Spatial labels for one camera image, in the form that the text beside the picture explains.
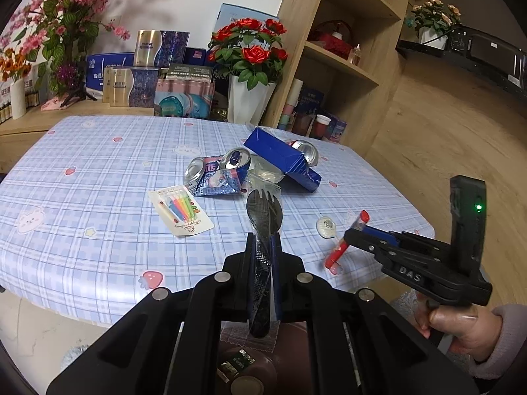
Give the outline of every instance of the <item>birthday candle package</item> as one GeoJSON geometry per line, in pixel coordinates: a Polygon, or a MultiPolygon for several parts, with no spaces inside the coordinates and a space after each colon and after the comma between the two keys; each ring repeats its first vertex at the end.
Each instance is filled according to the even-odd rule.
{"type": "Polygon", "coordinates": [[[148,192],[154,208],[175,236],[190,236],[214,227],[185,186],[172,186],[148,192]]]}

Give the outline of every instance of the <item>flower pot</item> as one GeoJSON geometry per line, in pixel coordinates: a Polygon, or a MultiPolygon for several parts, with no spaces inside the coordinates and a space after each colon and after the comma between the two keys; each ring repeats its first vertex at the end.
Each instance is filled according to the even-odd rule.
{"type": "Polygon", "coordinates": [[[254,89],[248,91],[246,81],[239,83],[238,76],[230,76],[227,121],[237,125],[248,121],[253,125],[260,123],[275,87],[276,83],[267,86],[258,83],[254,89]]]}
{"type": "Polygon", "coordinates": [[[433,40],[430,43],[426,43],[426,46],[444,50],[447,38],[447,35],[438,38],[437,31],[432,28],[421,28],[419,30],[419,43],[426,43],[427,41],[433,40]]]}
{"type": "Polygon", "coordinates": [[[14,120],[26,114],[26,91],[23,78],[11,85],[11,111],[14,120]]]}

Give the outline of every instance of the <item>tablecloth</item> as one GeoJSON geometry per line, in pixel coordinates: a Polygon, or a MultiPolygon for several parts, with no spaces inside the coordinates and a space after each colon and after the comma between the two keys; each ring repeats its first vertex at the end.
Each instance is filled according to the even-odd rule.
{"type": "MultiPolygon", "coordinates": [[[[297,135],[270,129],[278,138],[297,135]]],[[[195,156],[239,147],[249,126],[148,116],[73,116],[49,130],[0,184],[0,285],[32,303],[99,324],[115,323],[149,290],[184,290],[244,250],[252,231],[241,195],[198,198],[215,227],[175,237],[146,193],[180,185],[195,156]]],[[[380,276],[380,265],[349,249],[344,272],[322,265],[361,209],[370,225],[433,237],[434,230],[384,177],[351,149],[310,141],[320,159],[320,187],[282,188],[285,252],[334,287],[356,289],[380,276]],[[316,222],[329,216],[337,239],[316,222]]]]}

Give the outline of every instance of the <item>red rose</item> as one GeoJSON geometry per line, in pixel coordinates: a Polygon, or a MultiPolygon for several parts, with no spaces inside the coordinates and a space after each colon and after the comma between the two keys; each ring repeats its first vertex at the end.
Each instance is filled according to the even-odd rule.
{"type": "Polygon", "coordinates": [[[262,23],[256,19],[244,18],[236,22],[236,26],[246,29],[260,29],[262,23]]]}
{"type": "Polygon", "coordinates": [[[252,64],[261,64],[269,58],[270,52],[263,50],[260,46],[252,46],[251,48],[244,48],[241,50],[243,59],[248,60],[252,64]]]}
{"type": "Polygon", "coordinates": [[[267,25],[267,28],[269,28],[270,30],[275,31],[276,34],[284,34],[287,32],[287,30],[280,22],[276,22],[273,19],[267,19],[265,21],[265,25],[267,25]]]}
{"type": "Polygon", "coordinates": [[[262,29],[260,30],[260,32],[261,32],[261,33],[264,33],[264,34],[268,34],[268,35],[270,35],[270,36],[275,36],[275,35],[276,35],[273,31],[271,31],[270,29],[267,29],[267,28],[262,28],[262,29]]]}
{"type": "Polygon", "coordinates": [[[219,30],[216,34],[214,34],[214,40],[224,41],[224,40],[228,39],[230,37],[230,35],[231,35],[230,31],[219,30]]]}
{"type": "Polygon", "coordinates": [[[289,56],[287,54],[287,52],[283,49],[280,49],[278,47],[272,47],[271,48],[271,52],[273,55],[275,55],[278,59],[281,59],[283,61],[285,61],[287,59],[287,57],[289,56]]]}

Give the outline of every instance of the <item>red tube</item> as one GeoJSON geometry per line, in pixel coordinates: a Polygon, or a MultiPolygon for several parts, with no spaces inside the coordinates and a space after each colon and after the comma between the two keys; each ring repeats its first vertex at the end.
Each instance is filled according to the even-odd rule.
{"type": "MultiPolygon", "coordinates": [[[[354,228],[355,230],[361,230],[364,228],[364,226],[370,221],[370,215],[366,211],[360,211],[359,216],[357,219],[353,222],[351,225],[351,228],[354,228]]],[[[328,258],[326,258],[326,261],[324,262],[324,266],[326,269],[329,269],[331,273],[334,275],[337,274],[337,261],[339,258],[342,257],[342,255],[346,252],[349,245],[346,243],[344,239],[341,239],[338,243],[338,247],[331,252],[328,258]]]]}

